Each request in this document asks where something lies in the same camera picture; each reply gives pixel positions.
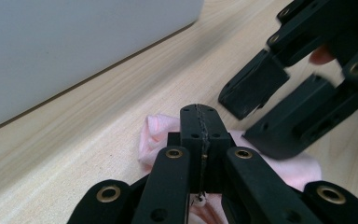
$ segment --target light wood surface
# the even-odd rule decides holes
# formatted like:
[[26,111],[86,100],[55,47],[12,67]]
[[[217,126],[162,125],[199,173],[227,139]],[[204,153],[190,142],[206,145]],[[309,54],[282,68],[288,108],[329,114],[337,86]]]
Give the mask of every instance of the light wood surface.
[[[275,16],[288,3],[206,0],[184,31],[0,128],[0,223],[63,223],[94,184],[135,182],[147,115],[179,117],[180,108],[200,103],[216,108],[228,129],[244,130],[312,72],[338,83],[335,63],[314,66],[305,59],[250,118],[238,121],[217,103],[226,82],[279,28]],[[358,111],[308,152],[325,180],[358,196]]]

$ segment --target wooden table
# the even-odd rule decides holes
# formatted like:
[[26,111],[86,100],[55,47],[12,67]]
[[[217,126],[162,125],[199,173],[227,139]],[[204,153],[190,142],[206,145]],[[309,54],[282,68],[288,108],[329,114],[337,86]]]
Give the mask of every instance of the wooden table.
[[[217,103],[226,82],[279,28],[275,16],[288,3],[206,0],[192,26],[0,128],[0,223],[63,223],[97,182],[135,182],[147,115],[179,117],[180,108],[200,103],[216,108],[228,129],[245,130],[313,71],[338,83],[335,63],[304,59],[250,118],[238,121]],[[358,196],[358,111],[308,152],[325,180]]]

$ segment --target pink towel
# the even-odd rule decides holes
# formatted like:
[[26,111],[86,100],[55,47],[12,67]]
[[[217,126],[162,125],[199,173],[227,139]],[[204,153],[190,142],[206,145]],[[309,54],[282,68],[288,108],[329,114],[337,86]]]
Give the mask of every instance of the pink towel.
[[[180,120],[165,115],[148,116],[141,132],[139,146],[139,162],[142,165],[144,175],[150,173],[158,152],[166,147],[168,133],[179,132]],[[255,149],[244,138],[241,137],[243,131],[229,131],[235,143],[239,147],[249,147]],[[283,179],[283,181],[298,190],[303,190],[305,185],[311,181],[322,178],[319,163],[306,153],[285,160],[275,161],[264,155],[263,159],[272,169]],[[228,223],[221,206],[221,195],[206,194],[201,202],[198,195],[191,195],[189,223]]]

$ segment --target gray panel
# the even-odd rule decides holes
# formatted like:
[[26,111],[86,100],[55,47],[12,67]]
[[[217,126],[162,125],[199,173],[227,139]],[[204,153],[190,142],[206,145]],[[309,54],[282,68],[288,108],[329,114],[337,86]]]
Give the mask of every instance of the gray panel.
[[195,21],[203,0],[0,0],[0,123]]

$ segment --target robotic hand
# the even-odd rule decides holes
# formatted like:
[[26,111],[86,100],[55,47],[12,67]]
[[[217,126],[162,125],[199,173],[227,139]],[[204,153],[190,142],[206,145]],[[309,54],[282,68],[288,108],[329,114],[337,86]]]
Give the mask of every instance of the robotic hand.
[[358,109],[358,1],[295,0],[277,18],[282,26],[268,39],[269,50],[261,50],[222,89],[219,102],[227,110],[243,119],[261,108],[289,78],[283,68],[318,47],[310,60],[337,58],[345,78],[335,88],[311,75],[244,134],[279,160],[294,157]]

